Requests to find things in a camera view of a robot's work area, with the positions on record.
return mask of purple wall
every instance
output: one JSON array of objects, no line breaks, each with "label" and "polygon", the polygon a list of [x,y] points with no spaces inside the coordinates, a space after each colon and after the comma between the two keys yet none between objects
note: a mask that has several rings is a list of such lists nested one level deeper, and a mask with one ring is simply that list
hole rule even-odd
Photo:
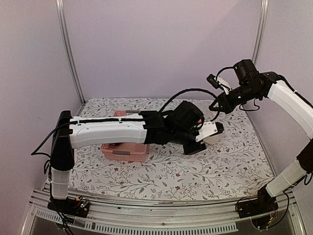
[{"label": "purple wall", "polygon": [[[261,7],[259,0],[64,4],[87,98],[170,97],[185,88],[211,89],[210,73],[252,56]],[[233,72],[223,77],[238,84]]]},{"label": "purple wall", "polygon": [[55,1],[2,1],[0,32],[0,234],[16,235],[33,188],[45,179],[46,157],[30,153],[62,110],[76,113],[80,104]]},{"label": "purple wall", "polygon": [[[269,1],[268,20],[257,69],[275,71],[313,103],[313,4],[304,1]],[[261,103],[258,112],[250,113],[280,173],[309,142],[300,126],[281,108],[269,100]],[[301,183],[294,194],[308,234],[313,234],[313,184]]]}]

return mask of red object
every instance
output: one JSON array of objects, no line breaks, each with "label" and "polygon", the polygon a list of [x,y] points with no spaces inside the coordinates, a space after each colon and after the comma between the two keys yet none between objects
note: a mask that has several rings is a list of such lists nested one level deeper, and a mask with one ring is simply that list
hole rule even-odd
[{"label": "red object", "polygon": [[[114,117],[126,116],[125,110],[117,110]],[[103,144],[101,151],[106,159],[128,161],[128,162],[145,162],[149,145],[142,143],[120,143],[120,144]]]}]

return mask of pink container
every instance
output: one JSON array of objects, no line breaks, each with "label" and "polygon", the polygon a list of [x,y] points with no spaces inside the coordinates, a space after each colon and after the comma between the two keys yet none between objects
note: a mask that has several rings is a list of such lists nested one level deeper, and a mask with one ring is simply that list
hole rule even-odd
[{"label": "pink container", "polygon": [[[114,117],[126,115],[125,110],[117,110],[114,113]],[[101,146],[101,151],[106,159],[128,162],[145,162],[148,150],[149,145],[141,143],[121,143],[119,145],[105,143]]]}]

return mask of floral tablecloth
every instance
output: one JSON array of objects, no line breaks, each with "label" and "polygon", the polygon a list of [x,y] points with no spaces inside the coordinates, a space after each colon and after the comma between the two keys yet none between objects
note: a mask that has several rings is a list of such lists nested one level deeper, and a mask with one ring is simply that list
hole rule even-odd
[{"label": "floral tablecloth", "polygon": [[[158,110],[165,99],[90,99],[82,117],[112,117],[115,110]],[[182,100],[174,100],[174,109]],[[189,100],[205,114],[211,101]],[[182,146],[150,145],[145,163],[107,160],[100,145],[75,150],[69,188],[150,200],[214,200],[255,195],[273,173],[245,112],[236,109],[218,118],[225,136],[192,156]]]}]

